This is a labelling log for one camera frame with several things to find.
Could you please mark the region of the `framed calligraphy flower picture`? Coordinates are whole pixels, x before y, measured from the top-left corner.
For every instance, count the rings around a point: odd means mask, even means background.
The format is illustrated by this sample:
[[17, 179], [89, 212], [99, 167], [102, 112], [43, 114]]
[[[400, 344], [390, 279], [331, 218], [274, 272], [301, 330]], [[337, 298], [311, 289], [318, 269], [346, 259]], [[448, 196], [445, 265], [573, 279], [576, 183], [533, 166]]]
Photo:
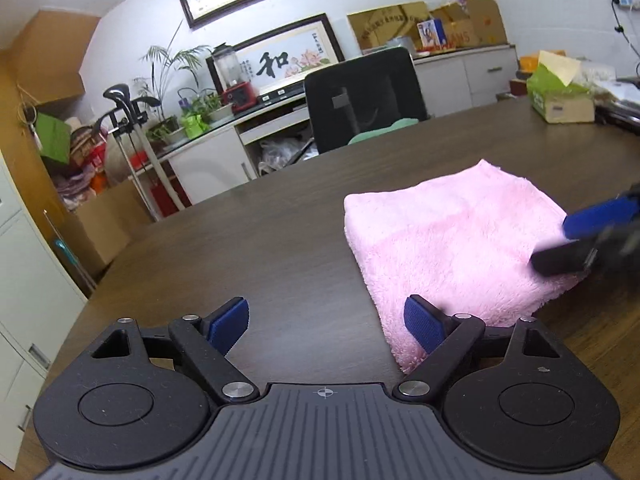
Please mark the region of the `framed calligraphy flower picture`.
[[[254, 107], [302, 92], [307, 75], [345, 59], [324, 13], [230, 47], [235, 50], [243, 73], [255, 91], [257, 104]], [[210, 57], [206, 64], [214, 82]]]

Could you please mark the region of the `orange box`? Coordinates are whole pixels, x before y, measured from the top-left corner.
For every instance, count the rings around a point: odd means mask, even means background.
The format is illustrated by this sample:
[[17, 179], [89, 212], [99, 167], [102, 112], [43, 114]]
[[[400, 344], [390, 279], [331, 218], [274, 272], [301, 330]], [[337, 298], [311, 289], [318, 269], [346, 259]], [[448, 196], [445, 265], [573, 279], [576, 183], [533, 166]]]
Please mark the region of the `orange box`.
[[566, 52], [564, 50], [537, 51], [532, 54], [522, 55], [518, 58], [518, 66], [520, 66], [520, 70], [524, 73], [532, 74], [537, 69], [539, 57], [542, 52], [550, 52], [556, 55], [566, 56]]

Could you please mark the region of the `white grey filing cabinet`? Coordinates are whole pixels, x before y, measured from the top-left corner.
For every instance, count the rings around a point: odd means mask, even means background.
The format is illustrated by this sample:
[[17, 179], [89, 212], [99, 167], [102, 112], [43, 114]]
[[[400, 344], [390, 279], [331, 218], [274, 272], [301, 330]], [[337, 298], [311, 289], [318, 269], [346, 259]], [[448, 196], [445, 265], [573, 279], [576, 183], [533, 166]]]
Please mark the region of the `white grey filing cabinet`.
[[44, 380], [87, 298], [1, 165], [1, 463], [13, 470]]

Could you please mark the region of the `green tissue pack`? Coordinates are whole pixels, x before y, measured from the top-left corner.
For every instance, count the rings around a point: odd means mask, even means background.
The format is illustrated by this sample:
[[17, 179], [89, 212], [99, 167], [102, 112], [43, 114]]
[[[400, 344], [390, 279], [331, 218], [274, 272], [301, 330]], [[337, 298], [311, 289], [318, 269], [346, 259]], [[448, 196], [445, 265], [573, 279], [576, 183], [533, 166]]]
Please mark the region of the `green tissue pack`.
[[526, 88], [530, 105], [550, 125], [591, 124], [596, 119], [582, 62], [574, 58], [541, 50]]

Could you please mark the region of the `large cardboard box left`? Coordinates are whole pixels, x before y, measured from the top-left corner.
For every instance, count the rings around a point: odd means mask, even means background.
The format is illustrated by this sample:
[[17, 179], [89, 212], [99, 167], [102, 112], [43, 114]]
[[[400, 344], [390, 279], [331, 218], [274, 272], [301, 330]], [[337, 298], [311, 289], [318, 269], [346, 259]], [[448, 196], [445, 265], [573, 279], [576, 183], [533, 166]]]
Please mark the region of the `large cardboard box left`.
[[137, 232], [153, 222], [134, 182], [127, 180], [90, 198], [55, 227], [81, 265], [96, 278]]

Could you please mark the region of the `green paper bag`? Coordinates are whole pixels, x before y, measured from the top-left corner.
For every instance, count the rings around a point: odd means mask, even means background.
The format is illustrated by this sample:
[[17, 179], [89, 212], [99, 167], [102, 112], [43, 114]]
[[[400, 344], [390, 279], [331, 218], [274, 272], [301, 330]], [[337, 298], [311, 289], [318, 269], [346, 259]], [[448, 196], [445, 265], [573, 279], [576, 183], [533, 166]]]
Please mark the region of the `green paper bag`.
[[70, 161], [70, 126], [58, 118], [38, 113], [36, 133], [40, 156], [67, 165]]

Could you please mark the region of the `green plush cushion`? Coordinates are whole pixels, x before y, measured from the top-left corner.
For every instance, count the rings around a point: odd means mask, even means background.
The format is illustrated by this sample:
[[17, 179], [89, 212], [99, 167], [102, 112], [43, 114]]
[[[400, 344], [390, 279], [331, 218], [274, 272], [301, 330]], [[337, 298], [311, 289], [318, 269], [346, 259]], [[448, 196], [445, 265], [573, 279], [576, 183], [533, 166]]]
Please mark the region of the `green plush cushion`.
[[398, 120], [396, 120], [396, 122], [393, 122], [390, 126], [388, 127], [383, 127], [383, 128], [379, 128], [379, 129], [374, 129], [374, 130], [370, 130], [370, 131], [366, 131], [366, 132], [362, 132], [362, 133], [358, 133], [356, 134], [356, 136], [354, 136], [352, 138], [352, 140], [350, 140], [348, 142], [349, 145], [354, 145], [360, 142], [364, 142], [370, 139], [374, 139], [377, 138], [378, 136], [384, 136], [384, 134], [387, 133], [391, 133], [403, 128], [407, 128], [410, 126], [414, 126], [416, 124], [418, 124], [419, 121], [416, 118], [400, 118]]

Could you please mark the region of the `pink fluffy towel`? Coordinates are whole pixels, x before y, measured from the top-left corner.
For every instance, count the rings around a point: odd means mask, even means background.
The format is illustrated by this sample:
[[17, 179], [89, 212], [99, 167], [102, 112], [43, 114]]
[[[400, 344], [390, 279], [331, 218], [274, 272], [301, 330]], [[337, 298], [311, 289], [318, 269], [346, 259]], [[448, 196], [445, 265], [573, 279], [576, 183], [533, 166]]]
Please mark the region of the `pink fluffy towel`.
[[506, 327], [582, 280], [534, 272], [534, 250], [564, 242], [566, 213], [529, 180], [486, 160], [411, 188], [350, 194], [344, 209], [347, 243], [405, 374], [427, 355], [405, 326], [409, 296]]

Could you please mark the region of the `cardboard box on cabinet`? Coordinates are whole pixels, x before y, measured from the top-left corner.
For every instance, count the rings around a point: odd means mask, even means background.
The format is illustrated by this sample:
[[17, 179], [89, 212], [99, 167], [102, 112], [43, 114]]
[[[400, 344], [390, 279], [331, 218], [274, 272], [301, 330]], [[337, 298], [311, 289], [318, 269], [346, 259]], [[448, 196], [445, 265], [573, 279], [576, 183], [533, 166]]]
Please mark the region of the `cardboard box on cabinet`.
[[495, 0], [466, 0], [465, 6], [450, 3], [431, 10], [442, 22], [451, 49], [492, 47], [508, 44], [506, 29]]

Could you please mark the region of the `potted green plant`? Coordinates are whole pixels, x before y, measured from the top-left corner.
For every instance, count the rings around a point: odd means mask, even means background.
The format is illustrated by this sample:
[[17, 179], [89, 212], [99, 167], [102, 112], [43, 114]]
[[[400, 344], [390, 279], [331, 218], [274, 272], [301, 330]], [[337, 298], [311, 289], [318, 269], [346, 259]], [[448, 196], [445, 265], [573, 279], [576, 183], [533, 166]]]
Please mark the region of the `potted green plant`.
[[204, 68], [213, 48], [198, 44], [179, 49], [176, 38], [172, 36], [166, 46], [149, 46], [141, 57], [149, 73], [134, 80], [142, 107], [152, 116], [145, 135], [153, 148], [196, 138], [217, 122], [233, 117], [222, 93], [203, 84]]

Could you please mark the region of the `red blender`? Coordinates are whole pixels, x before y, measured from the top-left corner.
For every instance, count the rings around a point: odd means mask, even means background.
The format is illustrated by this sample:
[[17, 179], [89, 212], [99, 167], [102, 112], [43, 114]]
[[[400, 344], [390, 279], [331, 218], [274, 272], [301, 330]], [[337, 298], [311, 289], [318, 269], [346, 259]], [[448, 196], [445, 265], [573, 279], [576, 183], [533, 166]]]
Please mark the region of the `red blender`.
[[235, 50], [228, 44], [221, 44], [213, 50], [210, 59], [213, 80], [222, 102], [230, 104], [234, 114], [254, 107], [257, 104], [255, 91], [243, 73]]

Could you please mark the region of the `black mesh office chair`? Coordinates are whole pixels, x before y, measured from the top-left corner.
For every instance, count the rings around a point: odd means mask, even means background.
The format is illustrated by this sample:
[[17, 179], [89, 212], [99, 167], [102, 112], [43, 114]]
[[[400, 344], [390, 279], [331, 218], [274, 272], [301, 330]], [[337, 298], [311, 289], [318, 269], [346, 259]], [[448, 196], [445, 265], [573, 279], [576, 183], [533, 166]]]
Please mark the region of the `black mesh office chair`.
[[402, 47], [322, 68], [307, 76], [304, 86], [311, 133], [321, 155], [400, 118], [430, 119], [413, 59]]

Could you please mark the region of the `white low cabinet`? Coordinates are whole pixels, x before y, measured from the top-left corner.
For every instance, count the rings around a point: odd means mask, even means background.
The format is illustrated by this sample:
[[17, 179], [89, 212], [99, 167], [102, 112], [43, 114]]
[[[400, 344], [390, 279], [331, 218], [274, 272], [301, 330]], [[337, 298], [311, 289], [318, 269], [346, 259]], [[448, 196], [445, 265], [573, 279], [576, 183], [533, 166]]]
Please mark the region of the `white low cabinet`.
[[168, 165], [191, 204], [259, 177], [262, 144], [302, 128], [320, 153], [349, 144], [354, 136], [494, 104], [518, 69], [514, 47], [463, 50], [413, 60], [396, 47], [319, 70], [305, 80], [304, 106], [272, 107], [276, 118], [242, 131], [232, 122], [170, 151]]

